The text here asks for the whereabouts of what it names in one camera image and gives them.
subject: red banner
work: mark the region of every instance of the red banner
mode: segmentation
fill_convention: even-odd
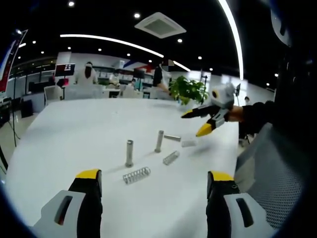
[[[9,75],[10,75],[13,61],[15,59],[16,53],[18,52],[19,45],[22,42],[26,33],[27,33],[27,30],[21,32],[21,34],[17,37],[17,39],[12,43],[10,53],[8,57],[6,57],[7,59],[4,59],[3,61],[3,64],[5,64],[5,66],[3,68],[2,79],[0,80],[0,94],[6,91],[6,86],[8,84]]]

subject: metal pin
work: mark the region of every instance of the metal pin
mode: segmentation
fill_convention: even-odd
[[[171,139],[171,140],[176,140],[176,141],[180,141],[181,140],[181,137],[175,136],[175,135],[164,135],[164,138]]]
[[[158,132],[158,141],[157,141],[157,147],[155,148],[155,152],[159,153],[160,152],[160,147],[162,146],[162,141],[163,141],[163,135],[164,135],[164,131],[160,130]]]
[[[133,140],[128,140],[127,141],[127,161],[125,162],[125,166],[128,168],[133,166],[132,154],[133,154]]]

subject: curved light strip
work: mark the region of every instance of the curved light strip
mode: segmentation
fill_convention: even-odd
[[[21,48],[23,46],[26,46],[26,43],[23,43],[23,44],[19,45],[19,48]]]
[[[64,35],[60,35],[60,37],[80,37],[80,38],[92,38],[92,39],[99,39],[99,40],[104,40],[104,41],[112,41],[112,42],[117,42],[117,43],[120,43],[120,44],[124,44],[124,45],[127,45],[127,46],[132,46],[132,47],[135,47],[135,48],[138,48],[140,50],[143,50],[143,51],[146,51],[146,52],[149,52],[153,55],[156,55],[158,57],[161,57],[161,58],[164,58],[164,55],[162,54],[159,54],[155,51],[151,51],[147,48],[144,48],[142,46],[138,46],[138,45],[135,45],[135,44],[132,44],[132,43],[129,43],[129,42],[126,42],[126,41],[121,41],[121,40],[117,40],[117,39],[113,39],[113,38],[109,38],[109,37],[103,37],[103,36],[92,36],[92,35],[81,35],[81,34],[64,34]],[[190,69],[185,67],[184,65],[174,61],[174,64],[176,64],[177,66],[183,68],[184,70],[190,72]]]
[[[234,41],[236,43],[236,48],[237,48],[237,54],[238,54],[238,61],[239,61],[239,70],[240,70],[240,79],[243,80],[243,60],[242,60],[242,48],[241,48],[241,42],[240,42],[240,38],[239,38],[239,33],[238,33],[238,28],[237,25],[234,21],[232,12],[228,6],[228,3],[226,0],[218,0],[218,2],[220,3],[224,13],[226,14],[226,17],[229,21],[231,30],[232,30],[232,34],[234,37]]]
[[[174,62],[174,64],[176,64],[177,66],[179,66],[179,67],[183,68],[184,70],[190,72],[190,69],[189,69],[189,68],[185,67],[184,65],[180,64],[179,62],[176,62],[176,61],[173,61],[173,62]]]

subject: ceiling air vent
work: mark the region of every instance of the ceiling air vent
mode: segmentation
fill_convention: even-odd
[[[160,12],[148,16],[134,27],[161,39],[186,32],[183,27]]]

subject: floor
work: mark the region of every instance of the floor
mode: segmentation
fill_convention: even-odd
[[[23,137],[26,129],[30,126],[30,124],[34,121],[37,115],[33,115],[28,118],[21,118],[21,112],[17,111],[14,113],[14,127],[15,132],[18,137]],[[14,145],[14,137],[13,137],[13,130],[11,126],[13,126],[13,117],[12,114],[10,116],[10,121],[5,123],[0,128],[0,146],[3,151],[4,157],[7,160],[8,164],[12,157],[13,151],[15,149]],[[18,145],[19,139],[16,137],[16,144]],[[0,168],[0,178],[2,178],[2,174],[4,173]]]

